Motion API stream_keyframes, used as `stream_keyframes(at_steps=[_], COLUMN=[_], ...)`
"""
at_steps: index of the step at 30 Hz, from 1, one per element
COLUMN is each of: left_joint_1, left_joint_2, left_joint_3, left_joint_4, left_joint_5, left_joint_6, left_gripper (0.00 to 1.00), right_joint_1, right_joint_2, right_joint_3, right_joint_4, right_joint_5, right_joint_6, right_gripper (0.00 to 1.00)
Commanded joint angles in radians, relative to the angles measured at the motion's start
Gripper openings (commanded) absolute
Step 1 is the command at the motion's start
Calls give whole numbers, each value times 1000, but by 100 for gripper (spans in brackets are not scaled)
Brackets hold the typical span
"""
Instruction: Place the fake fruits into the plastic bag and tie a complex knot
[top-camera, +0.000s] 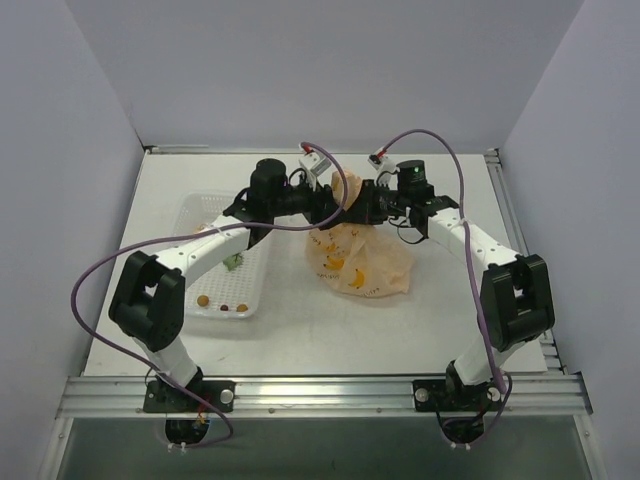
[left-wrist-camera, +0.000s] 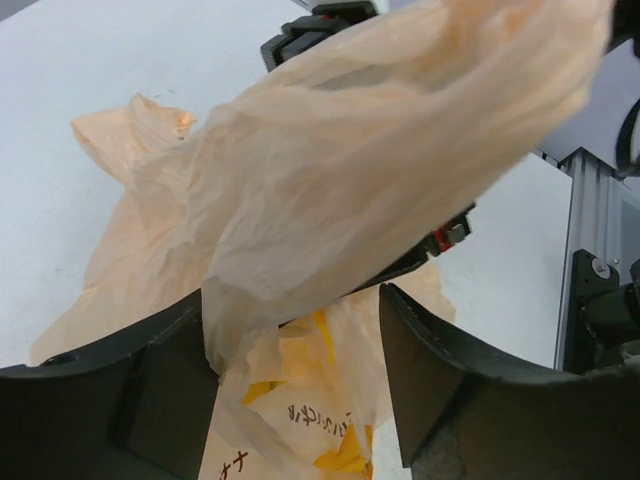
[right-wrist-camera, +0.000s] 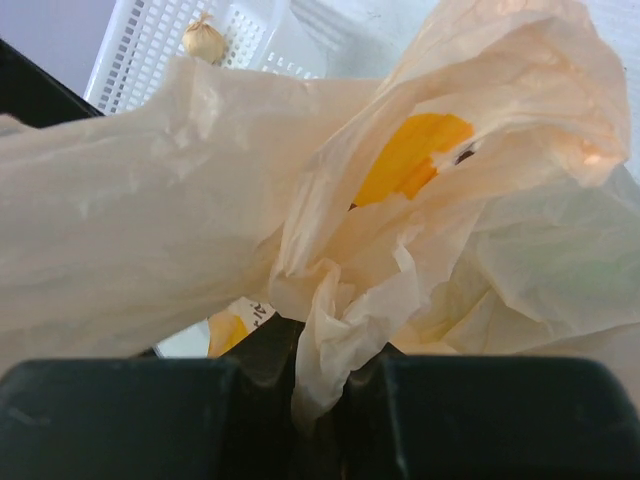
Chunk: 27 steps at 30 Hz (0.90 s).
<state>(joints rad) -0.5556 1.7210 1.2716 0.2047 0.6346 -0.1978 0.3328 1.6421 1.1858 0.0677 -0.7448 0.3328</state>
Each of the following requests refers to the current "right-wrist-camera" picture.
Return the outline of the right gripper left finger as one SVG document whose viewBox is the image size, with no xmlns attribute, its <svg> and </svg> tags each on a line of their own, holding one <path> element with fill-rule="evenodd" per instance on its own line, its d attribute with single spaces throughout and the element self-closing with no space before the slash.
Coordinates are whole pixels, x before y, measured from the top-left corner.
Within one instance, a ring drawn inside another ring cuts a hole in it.
<svg viewBox="0 0 640 480">
<path fill-rule="evenodd" d="M 5 479 L 284 479 L 300 323 L 216 359 L 40 359 L 1 381 Z"/>
</svg>

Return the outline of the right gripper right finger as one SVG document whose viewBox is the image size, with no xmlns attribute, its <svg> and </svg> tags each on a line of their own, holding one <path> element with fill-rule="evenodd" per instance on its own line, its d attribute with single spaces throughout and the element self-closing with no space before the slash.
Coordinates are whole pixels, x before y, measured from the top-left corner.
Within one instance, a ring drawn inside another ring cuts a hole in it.
<svg viewBox="0 0 640 480">
<path fill-rule="evenodd" d="M 349 479 L 635 479 L 639 417 L 603 365 L 377 355 L 339 404 Z"/>
</svg>

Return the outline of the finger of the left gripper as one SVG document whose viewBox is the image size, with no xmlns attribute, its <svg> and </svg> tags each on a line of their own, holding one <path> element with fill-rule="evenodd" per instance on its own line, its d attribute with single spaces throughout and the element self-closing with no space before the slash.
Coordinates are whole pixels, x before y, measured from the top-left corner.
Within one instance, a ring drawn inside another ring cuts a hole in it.
<svg viewBox="0 0 640 480">
<path fill-rule="evenodd" d="M 1 113 L 45 128 L 102 113 L 1 40 Z"/>
</svg>

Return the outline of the white plastic basket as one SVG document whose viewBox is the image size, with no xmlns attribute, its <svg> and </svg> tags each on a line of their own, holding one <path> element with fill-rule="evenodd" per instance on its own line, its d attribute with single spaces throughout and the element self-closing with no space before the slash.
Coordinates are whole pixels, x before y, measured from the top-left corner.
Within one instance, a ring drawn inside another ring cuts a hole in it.
<svg viewBox="0 0 640 480">
<path fill-rule="evenodd" d="M 432 1 L 119 1 L 85 99 L 104 114 L 133 110 L 184 52 L 201 14 L 226 41 L 220 64 L 303 79 L 381 78 L 400 58 Z"/>
</svg>

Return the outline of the orange plastic bag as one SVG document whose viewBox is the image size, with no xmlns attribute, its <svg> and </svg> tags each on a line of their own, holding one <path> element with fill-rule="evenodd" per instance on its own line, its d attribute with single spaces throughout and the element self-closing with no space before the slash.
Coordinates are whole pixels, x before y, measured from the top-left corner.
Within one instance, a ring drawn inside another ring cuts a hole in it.
<svg viewBox="0 0 640 480">
<path fill-rule="evenodd" d="M 383 80 L 178 57 L 142 107 L 1 139 L 1 367 L 303 323 L 309 429 L 387 343 L 597 360 L 639 396 L 623 66 L 578 1 L 443 1 Z"/>
</svg>

